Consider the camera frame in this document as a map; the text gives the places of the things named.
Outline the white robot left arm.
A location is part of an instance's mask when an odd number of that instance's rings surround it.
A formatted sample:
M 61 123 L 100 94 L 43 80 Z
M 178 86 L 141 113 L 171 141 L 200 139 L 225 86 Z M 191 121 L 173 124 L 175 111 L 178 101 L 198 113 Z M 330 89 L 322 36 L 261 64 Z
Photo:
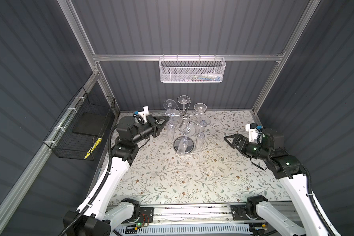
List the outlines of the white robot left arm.
M 64 229 L 61 236 L 109 236 L 123 222 L 139 218 L 140 203 L 125 198 L 118 206 L 108 210 L 108 204 L 119 182 L 129 170 L 142 140 L 156 138 L 169 121 L 168 116 L 146 116 L 146 123 L 139 124 L 133 116 L 119 120 L 107 140 L 108 163 L 105 172 L 75 211 L 68 211 L 63 218 Z M 118 132 L 116 142 L 112 144 L 111 136 Z

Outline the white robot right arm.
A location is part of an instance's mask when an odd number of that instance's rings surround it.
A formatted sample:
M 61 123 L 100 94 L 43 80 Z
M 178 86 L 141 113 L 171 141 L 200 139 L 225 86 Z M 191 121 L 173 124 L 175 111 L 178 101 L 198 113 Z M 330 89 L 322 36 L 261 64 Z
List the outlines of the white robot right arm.
M 312 190 L 312 179 L 307 168 L 284 147 L 284 136 L 272 129 L 251 128 L 249 136 L 234 134 L 224 137 L 233 149 L 250 160 L 265 163 L 287 191 L 299 217 L 299 226 L 277 210 L 266 197 L 249 197 L 245 205 L 246 216 L 263 219 L 283 236 L 338 236 Z

